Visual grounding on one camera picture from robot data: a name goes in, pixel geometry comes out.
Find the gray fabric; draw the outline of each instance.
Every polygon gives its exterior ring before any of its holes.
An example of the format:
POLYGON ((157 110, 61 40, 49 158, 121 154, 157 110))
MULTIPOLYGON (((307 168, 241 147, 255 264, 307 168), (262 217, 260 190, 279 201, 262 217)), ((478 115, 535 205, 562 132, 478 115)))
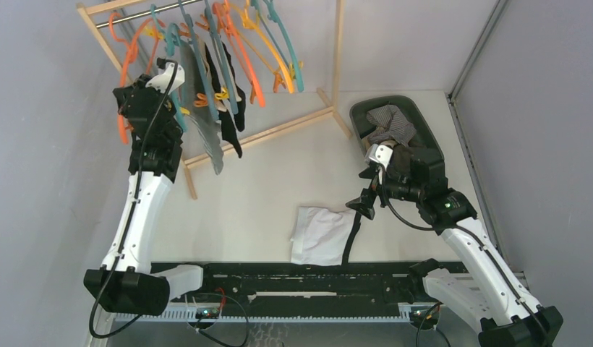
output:
POLYGON ((401 110, 395 105, 386 105, 374 108, 367 112, 369 123, 377 126, 371 134, 367 136, 370 144, 380 143, 386 140, 395 140, 405 147, 409 140, 416 134, 416 128, 403 115, 401 110))
POLYGON ((190 119, 198 129, 199 135, 201 136, 205 152, 211 158, 213 164, 213 170, 216 175, 222 172, 224 162, 224 151, 220 147, 220 138, 218 132, 220 131, 220 125, 217 124, 209 112, 209 108, 200 107, 195 108, 195 95, 197 92, 204 93, 203 90, 197 90, 196 86, 201 85, 202 82, 198 65, 195 58, 195 52, 192 50, 190 45, 180 45, 180 55, 182 57, 182 66, 184 67, 185 82, 180 87, 180 94, 182 96, 182 104, 188 111, 190 111, 190 119))

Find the hanger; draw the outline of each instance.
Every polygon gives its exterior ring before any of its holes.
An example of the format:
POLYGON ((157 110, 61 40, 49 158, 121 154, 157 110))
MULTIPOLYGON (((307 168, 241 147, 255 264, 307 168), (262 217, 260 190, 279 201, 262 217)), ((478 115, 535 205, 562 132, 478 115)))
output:
POLYGON ((209 34, 211 36, 211 40, 213 42, 213 50, 216 53, 216 60, 218 61, 218 65, 220 66, 220 71, 222 74, 222 79, 224 80, 224 84, 229 90, 229 100, 231 104, 231 111, 233 113, 238 113, 239 108, 237 106, 237 89, 235 88, 235 83, 233 81, 233 75, 229 70, 229 61, 226 58, 226 53, 224 52, 222 46, 222 39, 220 38, 220 33, 218 33, 218 26, 216 25, 216 21, 213 19, 211 15, 211 7, 209 6, 209 1, 205 0, 205 20, 207 21, 209 34))
MULTIPOLYGON (((160 24, 161 27, 166 27, 166 24, 164 24, 164 22, 162 20, 160 20, 160 19, 158 20, 158 24, 160 24)), ((188 30, 188 27, 184 23, 179 23, 179 24, 180 25, 183 25, 185 27, 185 30, 188 30)), ((154 25, 148 24, 145 27, 145 30, 143 30, 143 33, 146 34, 147 36, 152 37, 152 38, 154 38, 155 35, 157 35, 160 40, 164 40, 164 34, 163 33, 158 33, 156 31, 156 29, 154 29, 154 27, 155 27, 154 25)), ((177 33, 179 34, 179 36, 184 36, 186 38, 190 38, 190 33, 186 32, 186 31, 183 31, 183 30, 181 30, 179 28, 177 28, 177 33)))
POLYGON ((267 69, 269 70, 269 72, 273 75, 275 75, 275 82, 273 83, 273 92, 277 93, 278 92, 278 86, 279 85, 283 85, 284 88, 286 88, 286 82, 284 82, 282 76, 281 76, 281 69, 277 68, 277 69, 273 69, 273 67, 271 66, 271 64, 269 64, 269 62, 267 61, 267 59, 265 59, 265 57, 260 53, 260 51, 258 51, 256 49, 256 47, 254 47, 254 45, 252 45, 252 43, 245 37, 243 36, 243 33, 240 31, 237 31, 237 34, 239 35, 239 37, 243 40, 243 42, 245 42, 250 49, 252 49, 254 51, 254 53, 256 53, 256 55, 258 56, 258 59, 260 59, 263 64, 267 67, 267 69))
MULTIPOLYGON (((161 27, 166 27, 166 25, 165 25, 165 24, 164 24, 164 23, 163 23, 161 20, 158 20, 158 24, 160 24, 160 26, 161 26, 161 27)), ((182 27, 184 27, 186 30, 188 30, 188 27, 187 27, 187 25, 185 25, 184 23, 179 23, 179 25, 180 25, 180 26, 182 26, 182 27)), ((169 32, 169 34, 168 34, 168 35, 172 35, 172 36, 173 36, 173 39, 174 39, 174 41, 173 41, 173 42, 177 42, 177 40, 179 40, 179 45, 178 45, 178 46, 180 46, 180 45, 187 45, 187 44, 189 44, 189 43, 185 43, 184 41, 182 41, 182 40, 181 40, 179 37, 180 37, 180 36, 186 36, 186 37, 188 37, 188 38, 189 38, 189 37, 190 37, 190 34, 189 34, 189 33, 187 33, 187 32, 185 32, 185 31, 182 31, 182 30, 180 30, 180 29, 177 27, 177 24, 175 24, 175 23, 171 23, 171 24, 168 26, 168 32, 169 32)), ((149 36, 153 36, 153 37, 158 37, 158 38, 160 38, 160 39, 164 39, 164 35, 163 35, 163 33, 158 33, 158 32, 156 32, 156 30, 155 30, 155 29, 154 29, 154 31, 152 31, 152 29, 151 29, 151 28, 149 28, 149 27, 146 27, 146 30, 145 30, 145 32, 144 32, 144 33, 145 33, 146 35, 149 35, 149 36)), ((196 101, 195 101, 195 106, 196 106, 196 107, 204 107, 204 106, 207 106, 207 96, 206 96, 204 93, 197 93, 197 98, 198 98, 199 100, 196 100, 196 101)), ((222 87, 222 89, 221 89, 221 91, 220 91, 219 93, 215 93, 215 94, 214 94, 214 98, 215 98, 216 100, 224 100, 224 99, 228 99, 228 98, 229 98, 229 92, 228 92, 228 90, 227 90, 225 87, 222 87)))
MULTIPOLYGON (((176 29, 178 29, 178 28, 177 28, 177 25, 170 24, 168 26, 169 29, 165 32, 165 30, 163 30, 160 22, 158 21, 158 18, 156 17, 155 11, 156 11, 156 5, 151 4, 150 5, 150 14, 152 16, 152 20, 154 21, 155 31, 157 32, 157 35, 159 37, 160 37, 160 34, 162 34, 162 36, 164 37, 164 42, 166 43, 166 47, 165 47, 166 55, 171 58, 175 55, 175 45, 177 45, 177 47, 179 47, 179 45, 181 44, 181 40, 179 39, 179 34, 177 33, 179 30, 171 30, 172 26, 174 26, 176 29)), ((182 113, 182 107, 180 106, 181 103, 179 102, 179 97, 177 95, 177 91, 174 90, 173 92, 171 92, 171 94, 169 94, 169 96, 171 97, 171 101, 175 105, 175 118, 177 119, 177 123, 179 123, 179 126, 182 128, 182 130, 184 130, 184 132, 186 132, 188 130, 188 126, 186 125, 186 120, 184 119, 184 114, 182 113)))
MULTIPOLYGON (((283 62, 281 56, 279 55, 275 47, 271 45, 271 42, 269 42, 269 40, 265 37, 265 34, 263 34, 262 30, 260 30, 258 25, 249 18, 249 15, 247 13, 247 6, 243 9, 240 9, 237 5, 231 2, 229 2, 229 6, 233 10, 237 11, 237 13, 239 13, 239 17, 241 18, 243 28, 248 30, 254 30, 258 34, 258 36, 260 36, 260 38, 263 40, 265 45, 269 48, 269 51, 271 51, 273 57, 279 64, 279 68, 283 75, 283 84, 286 85, 286 89, 288 89, 289 93, 294 93, 294 86, 292 85, 292 78, 290 78, 290 72, 288 70, 288 67, 286 67, 286 64, 283 62)), ((281 76, 279 76, 279 74, 276 74, 275 71, 273 71, 273 74, 276 76, 276 84, 278 84, 278 77, 281 78, 281 76)))
MULTIPOLYGON (((202 54, 199 49, 199 45, 197 44, 197 36, 195 35, 194 29, 195 24, 192 21, 192 17, 190 17, 190 15, 186 13, 184 5, 182 4, 182 0, 177 0, 177 3, 179 4, 179 9, 182 11, 182 16, 184 18, 184 21, 186 22, 184 26, 188 29, 188 33, 190 34, 190 42, 192 44, 193 49, 195 50, 195 57, 197 59, 197 65, 199 67, 199 73, 202 79, 203 86, 205 87, 205 98, 206 100, 213 100, 215 97, 213 87, 207 79, 207 69, 205 68, 205 63, 203 63, 202 61, 202 54)), ((207 103, 207 107, 209 108, 209 112, 211 113, 211 117, 213 118, 213 120, 220 120, 218 109, 216 108, 216 103, 207 103)))
POLYGON ((261 11, 260 3, 258 2, 258 0, 246 0, 246 3, 251 2, 252 6, 256 9, 256 12, 257 12, 258 17, 260 18, 260 21, 263 23, 265 30, 267 30, 269 37, 271 37, 271 40, 273 40, 273 44, 276 45, 278 51, 280 52, 282 59, 286 63, 286 65, 290 66, 290 70, 291 70, 291 72, 293 72, 290 74, 291 78, 296 77, 296 87, 298 88, 299 92, 302 92, 304 89, 303 76, 301 75, 301 68, 303 66, 302 62, 300 62, 297 59, 297 55, 294 53, 294 48, 292 47, 292 43, 290 42, 290 37, 288 36, 288 32, 286 31, 286 28, 283 26, 283 23, 279 17, 279 14, 277 13, 275 6, 273 5, 273 0, 263 0, 263 1, 267 5, 267 10, 269 11, 269 15, 267 16, 267 18, 270 21, 275 22, 279 26, 279 28, 281 30, 281 34, 283 36, 283 39, 286 41, 286 46, 288 46, 288 52, 290 53, 290 58, 292 59, 292 63, 290 65, 288 64, 286 57, 283 55, 282 51, 280 50, 280 48, 277 44, 277 41, 271 35, 271 31, 269 30, 267 23, 265 23, 265 20, 263 19, 263 12, 261 11))
POLYGON ((213 13, 216 16, 218 16, 218 30, 220 30, 220 29, 224 30, 226 37, 229 39, 229 43, 230 43, 231 47, 233 48, 233 52, 235 53, 237 60, 239 60, 239 64, 241 65, 241 68, 245 72, 247 79, 249 80, 249 83, 252 86, 252 92, 250 94, 249 103, 254 103, 254 98, 258 97, 258 105, 260 107, 265 107, 265 97, 263 96, 263 90, 260 87, 258 78, 256 77, 256 73, 254 72, 254 68, 252 67, 252 63, 249 61, 249 57, 247 55, 247 52, 245 51, 245 47, 243 46, 243 43, 241 42, 241 39, 239 38, 239 34, 238 34, 239 31, 233 25, 232 18, 229 14, 231 9, 228 5, 228 2, 225 1, 224 4, 220 4, 219 2, 216 2, 213 5, 212 10, 213 10, 213 13), (239 54, 239 51, 235 47, 233 38, 235 38, 235 41, 237 42, 237 45, 239 46, 239 50, 241 51, 241 54, 239 54))
MULTIPOLYGON (((137 39, 139 38, 141 33, 144 31, 144 29, 146 28, 148 23, 150 23, 152 21, 152 19, 151 18, 146 19, 141 24, 141 26, 139 26, 139 28, 137 29, 137 31, 135 32, 135 34, 132 37, 132 41, 130 42, 130 44, 128 44, 127 40, 125 40, 123 38, 119 38, 114 31, 114 19, 118 16, 119 16, 119 14, 117 12, 112 12, 109 15, 109 32, 111 33, 111 37, 116 42, 123 43, 126 46, 126 55, 124 56, 124 62, 122 63, 122 71, 120 73, 120 84, 119 84, 120 87, 124 87, 124 85, 126 84, 128 67, 130 64, 135 62, 135 60, 137 59, 137 55, 139 53, 137 39)), ((146 74, 149 74, 150 70, 152 69, 153 57, 155 55, 155 51, 156 51, 157 47, 158 47, 158 40, 156 40, 156 42, 154 44, 152 56, 150 57, 150 61, 148 62, 148 66, 145 71, 146 74)), ((120 135, 120 139, 122 140, 122 143, 128 144, 127 130, 131 130, 132 126, 129 124, 128 121, 125 121, 124 117, 119 113, 117 116, 117 125, 118 125, 118 134, 120 135)))

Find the teal hanger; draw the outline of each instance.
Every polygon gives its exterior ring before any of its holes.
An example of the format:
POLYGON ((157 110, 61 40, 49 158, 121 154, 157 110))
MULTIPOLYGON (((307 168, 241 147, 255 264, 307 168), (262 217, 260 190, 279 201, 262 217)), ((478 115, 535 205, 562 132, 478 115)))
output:
MULTIPOLYGON (((179 34, 175 36, 171 32, 171 26, 175 25, 174 23, 169 25, 169 27, 167 28, 167 32, 165 33, 160 23, 158 22, 158 19, 156 18, 155 10, 156 5, 152 4, 152 6, 150 6, 150 13, 152 14, 154 25, 156 26, 156 30, 159 33, 162 33, 164 36, 164 41, 166 42, 166 55, 172 57, 173 55, 175 55, 175 44, 177 44, 177 46, 179 47, 179 34)), ((188 126, 186 125, 186 120, 184 119, 184 114, 182 113, 182 106, 179 103, 179 98, 177 97, 177 90, 174 90, 171 94, 169 94, 169 96, 171 97, 171 101, 175 105, 175 116, 177 119, 177 123, 179 123, 179 126, 182 128, 182 130, 186 132, 188 130, 188 126)))
POLYGON ((205 96, 208 100, 207 107, 209 108, 209 112, 211 113, 211 117, 213 118, 213 120, 218 121, 220 120, 220 115, 218 113, 218 109, 216 108, 216 93, 213 91, 213 87, 207 79, 207 69, 205 68, 205 63, 203 63, 202 61, 202 54, 197 43, 197 36, 195 34, 195 24, 192 21, 192 17, 190 17, 190 15, 186 13, 184 5, 182 4, 182 0, 177 0, 177 3, 179 4, 179 9, 182 11, 182 16, 184 18, 184 21, 186 22, 186 25, 188 26, 188 31, 190 32, 191 44, 195 50, 195 57, 197 59, 197 65, 199 66, 199 74, 202 79, 202 84, 205 87, 205 96))
MULTIPOLYGON (((262 20, 263 13, 261 12, 260 3, 258 2, 258 0, 250 0, 250 1, 251 1, 252 6, 258 12, 258 15, 261 18, 261 22, 263 22, 263 26, 265 27, 265 30, 267 30, 267 34, 269 34, 269 37, 273 41, 273 44, 276 46, 277 50, 279 51, 281 58, 283 59, 283 62, 287 66, 289 66, 289 64, 286 60, 286 57, 283 55, 281 49, 278 47, 278 44, 277 44, 275 38, 273 37, 273 35, 271 35, 271 31, 265 24, 265 21, 262 20)), ((288 36, 288 32, 286 31, 286 28, 283 26, 283 23, 279 17, 279 14, 277 13, 275 6, 273 5, 273 0, 263 0, 263 1, 267 5, 267 10, 269 11, 269 15, 267 16, 267 18, 269 20, 277 23, 277 25, 279 26, 279 29, 281 30, 283 39, 286 41, 286 46, 288 46, 288 52, 290 53, 290 58, 292 59, 292 66, 294 68, 294 76, 296 77, 296 88, 299 92, 302 92, 304 90, 303 75, 301 74, 301 67, 299 66, 299 60, 297 59, 297 55, 294 53, 294 48, 292 47, 292 43, 290 42, 290 37, 288 36)))
POLYGON ((229 90, 229 100, 231 101, 231 111, 233 114, 239 113, 239 107, 237 106, 237 95, 236 88, 233 85, 233 75, 229 70, 229 60, 226 58, 226 52, 222 46, 222 39, 220 33, 218 33, 218 27, 216 20, 211 15, 211 7, 209 7, 209 1, 205 0, 205 19, 209 24, 209 34, 213 40, 213 50, 216 53, 216 59, 220 64, 220 70, 222 71, 222 78, 226 83, 226 88, 229 90))

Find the clothes rack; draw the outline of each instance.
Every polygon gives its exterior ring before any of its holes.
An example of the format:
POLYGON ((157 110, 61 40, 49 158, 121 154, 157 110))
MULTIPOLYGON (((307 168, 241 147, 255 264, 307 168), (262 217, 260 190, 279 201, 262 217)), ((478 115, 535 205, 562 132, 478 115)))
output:
MULTIPOLYGON (((101 48, 105 51, 107 57, 111 63, 116 67, 116 69, 120 72, 122 70, 122 65, 116 52, 112 49, 109 45, 105 35, 101 32, 101 29, 108 26, 108 22, 100 22, 96 23, 92 16, 98 14, 104 14, 107 12, 116 11, 119 9, 126 9, 135 4, 140 4, 149 0, 114 0, 110 2, 106 2, 103 4, 98 4, 95 6, 87 7, 84 4, 78 3, 77 4, 77 12, 80 14, 81 18, 83 19, 84 23, 90 29, 94 38, 98 41, 101 45, 101 48)), ((184 5, 193 4, 199 2, 201 0, 184 0, 182 3, 184 5)), ((155 9, 155 13, 164 12, 170 9, 179 8, 178 3, 168 4, 155 9)), ((143 11, 138 12, 135 14, 128 15, 126 17, 121 17, 114 21, 114 24, 120 22, 130 21, 136 18, 146 17, 150 15, 150 11, 143 11)), ((333 53, 333 82, 331 85, 330 91, 330 99, 326 95, 326 92, 322 88, 317 88, 317 94, 320 96, 321 101, 324 104, 324 108, 320 109, 319 111, 315 111, 309 113, 301 118, 295 119, 293 121, 286 122, 282 125, 273 127, 271 129, 265 130, 258 134, 252 135, 250 137, 246 137, 245 139, 241 140, 241 144, 243 148, 256 145, 258 143, 264 142, 266 140, 271 140, 276 137, 280 137, 284 134, 288 134, 295 130, 301 129, 302 127, 309 126, 311 124, 315 124, 323 119, 332 116, 337 125, 341 128, 341 131, 344 132, 346 137, 350 138, 352 133, 344 120, 341 118, 341 115, 337 111, 337 106, 339 102, 339 77, 341 74, 341 46, 342 46, 342 38, 343 38, 343 28, 344 28, 344 0, 336 0, 336 17, 335 17, 335 40, 334 40, 334 53, 333 53)), ((128 83, 132 82, 132 78, 127 78, 128 83)), ((225 154, 233 153, 234 148, 231 145, 227 145, 222 147, 222 150, 225 154)), ((207 154, 202 154, 195 156, 190 159, 182 158, 181 162, 184 167, 184 174, 186 176, 188 190, 192 199, 197 199, 197 193, 194 186, 194 182, 192 180, 192 172, 190 171, 192 168, 202 165, 204 163, 208 163, 210 158, 207 154)))

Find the yellow hanger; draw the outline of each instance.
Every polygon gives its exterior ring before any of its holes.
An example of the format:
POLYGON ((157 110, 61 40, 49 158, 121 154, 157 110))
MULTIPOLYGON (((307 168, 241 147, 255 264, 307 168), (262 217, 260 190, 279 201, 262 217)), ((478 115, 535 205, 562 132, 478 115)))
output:
MULTIPOLYGON (((292 78, 290 75, 290 71, 288 70, 288 67, 286 66, 286 64, 283 62, 283 59, 281 58, 281 56, 279 55, 279 53, 277 52, 277 50, 275 49, 275 47, 273 47, 273 45, 271 44, 271 42, 269 42, 269 40, 267 39, 267 37, 265 36, 265 34, 263 34, 262 30, 260 30, 260 28, 258 27, 258 25, 252 21, 249 18, 249 15, 247 13, 247 4, 246 7, 244 9, 240 9, 237 5, 228 2, 227 0, 225 1, 226 3, 229 4, 229 6, 237 11, 237 13, 239 13, 239 17, 241 17, 241 21, 243 24, 243 28, 248 29, 248 30, 254 30, 259 36, 260 38, 263 40, 263 42, 265 43, 265 45, 269 48, 269 51, 271 51, 271 53, 273 54, 273 57, 278 61, 279 63, 279 69, 282 72, 283 75, 283 83, 286 84, 286 89, 288 89, 289 93, 294 93, 294 86, 292 85, 292 78)), ((249 43, 248 41, 244 40, 248 46, 252 47, 252 44, 249 43)), ((274 75, 276 76, 276 82, 278 81, 278 75, 276 74, 275 71, 273 70, 272 73, 274 73, 274 75)))
POLYGON ((214 96, 216 97, 216 100, 228 99, 229 92, 226 90, 226 87, 222 86, 222 90, 219 93, 216 93, 214 96))
POLYGON ((145 28, 143 28, 143 33, 147 36, 150 36, 152 38, 157 38, 159 40, 164 40, 164 35, 163 33, 160 33, 156 30, 154 30, 152 27, 155 27, 154 24, 148 24, 145 26, 145 28))
MULTIPOLYGON (((303 61, 299 61, 299 68, 302 69, 303 68, 303 61)), ((292 63, 290 63, 290 78, 292 78, 292 80, 296 80, 297 79, 297 73, 294 71, 294 65, 292 63)), ((281 78, 281 75, 279 74, 279 68, 277 68, 276 71, 273 72, 273 74, 276 76, 276 80, 273 83, 273 92, 277 93, 277 87, 278 85, 282 84, 283 87, 286 87, 286 83, 283 81, 283 79, 281 78)))

